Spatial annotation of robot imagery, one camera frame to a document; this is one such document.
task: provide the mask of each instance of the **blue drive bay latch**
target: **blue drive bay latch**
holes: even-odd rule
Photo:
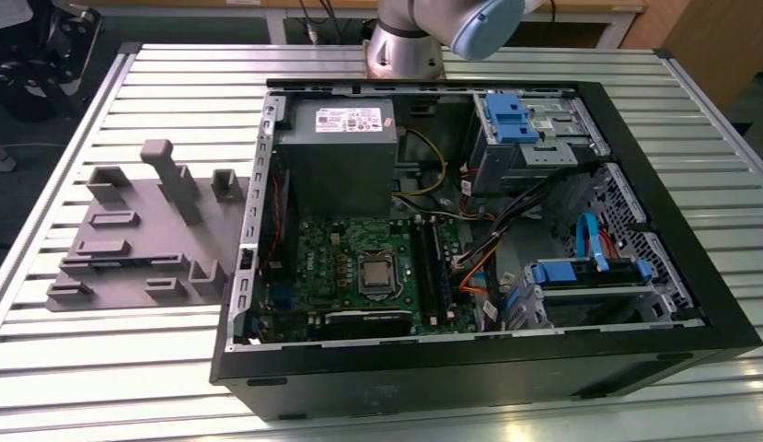
[[[485,112],[499,143],[535,143],[539,132],[528,124],[528,109],[515,94],[488,94]]]

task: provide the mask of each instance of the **motherboard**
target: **motherboard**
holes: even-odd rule
[[[459,302],[448,274],[439,273],[445,266],[424,262],[437,256],[447,263],[459,253],[452,219],[301,222],[296,281],[268,287],[269,339],[349,339],[361,333],[357,324],[369,322],[408,329],[393,335],[475,332],[471,299]],[[429,277],[437,279],[433,285]],[[317,334],[321,329],[329,330],[325,335]]]

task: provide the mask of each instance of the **ram slot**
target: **ram slot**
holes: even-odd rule
[[[452,300],[435,223],[411,223],[411,250],[421,321],[425,325],[439,325],[445,321]]]

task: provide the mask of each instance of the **aluminum table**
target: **aluminum table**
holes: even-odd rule
[[[763,347],[615,399],[264,423],[208,379],[217,306],[43,307],[99,165],[149,178],[147,138],[197,177],[248,175],[267,78],[360,77],[357,47],[144,45],[117,56],[0,269],[0,440],[233,436],[443,441],[763,438]],[[763,165],[675,61],[505,49],[451,78],[600,81],[763,338]]]

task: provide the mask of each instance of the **wooden cabinet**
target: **wooden cabinet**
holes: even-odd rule
[[[763,69],[763,0],[647,0],[623,49],[664,48],[719,108]]]

